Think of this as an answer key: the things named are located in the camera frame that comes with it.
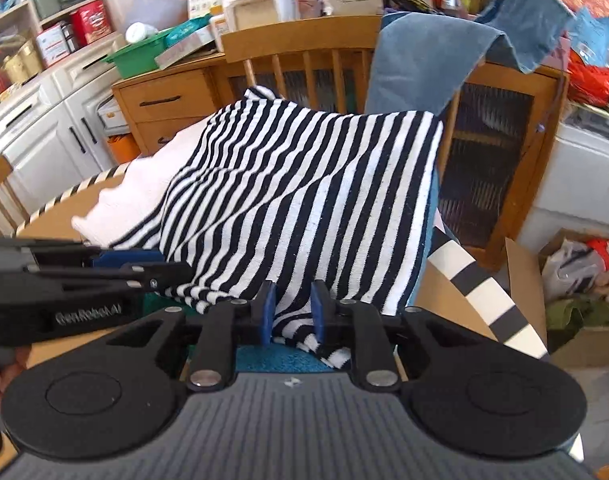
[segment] striped shirt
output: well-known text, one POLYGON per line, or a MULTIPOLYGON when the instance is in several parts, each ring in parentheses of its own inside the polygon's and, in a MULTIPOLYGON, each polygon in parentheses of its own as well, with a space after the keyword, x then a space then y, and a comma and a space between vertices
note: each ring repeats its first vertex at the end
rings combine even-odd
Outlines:
POLYGON ((310 290, 395 315, 419 281, 434 212, 429 193, 441 122, 428 112, 341 115, 262 87, 209 120, 155 210, 114 248, 158 248, 194 279, 166 294, 204 313, 277 287, 274 340, 341 367, 319 345, 310 290))

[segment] orange bag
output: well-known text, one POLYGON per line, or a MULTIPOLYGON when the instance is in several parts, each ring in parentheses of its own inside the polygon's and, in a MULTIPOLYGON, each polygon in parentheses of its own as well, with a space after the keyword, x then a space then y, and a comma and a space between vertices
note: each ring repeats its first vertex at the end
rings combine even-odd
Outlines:
POLYGON ((587 65, 574 51, 569 56, 569 99, 604 107, 609 102, 609 68, 587 65))

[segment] screw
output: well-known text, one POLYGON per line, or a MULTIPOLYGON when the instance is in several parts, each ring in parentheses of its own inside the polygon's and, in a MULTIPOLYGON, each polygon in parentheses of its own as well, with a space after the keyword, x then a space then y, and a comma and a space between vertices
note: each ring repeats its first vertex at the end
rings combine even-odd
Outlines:
POLYGON ((222 375, 215 370, 198 370, 193 372, 189 377, 192 384, 200 386, 202 388, 208 388, 210 386, 216 386, 217 383, 222 381, 222 375))
POLYGON ((371 370, 367 374, 367 383, 372 386, 386 388, 393 386, 398 381, 398 374, 391 370, 371 370))

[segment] cabinet drawer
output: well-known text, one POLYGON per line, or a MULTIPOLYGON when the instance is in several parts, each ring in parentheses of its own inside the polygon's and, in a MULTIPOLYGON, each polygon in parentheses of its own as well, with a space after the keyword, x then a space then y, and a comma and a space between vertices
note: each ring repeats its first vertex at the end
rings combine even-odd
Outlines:
POLYGON ((201 70, 160 77, 120 90, 136 123, 204 117, 217 108, 201 70))
POLYGON ((192 124, 203 120, 204 117, 183 117, 182 119, 171 119, 167 121, 152 121, 137 125, 140 137, 147 148, 147 155, 153 155, 175 135, 192 124))
POLYGON ((114 42, 120 38, 119 32, 111 33, 71 54, 54 67, 54 80, 63 99, 113 67, 104 59, 115 50, 114 42))
POLYGON ((0 104, 0 152, 60 102, 53 79, 38 76, 0 104))
POLYGON ((534 206, 609 225, 609 154, 556 139, 534 206))

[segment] gray ribbed surface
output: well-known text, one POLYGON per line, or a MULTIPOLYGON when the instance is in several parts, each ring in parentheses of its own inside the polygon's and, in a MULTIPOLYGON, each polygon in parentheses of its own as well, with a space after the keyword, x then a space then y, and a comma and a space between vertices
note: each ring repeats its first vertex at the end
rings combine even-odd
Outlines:
POLYGON ((581 480, 557 452, 520 463, 475 460, 422 433, 396 397, 342 373, 240 374, 224 392, 192 396, 165 434, 98 463, 21 455, 5 480, 581 480), (284 384, 296 378, 294 387, 284 384))

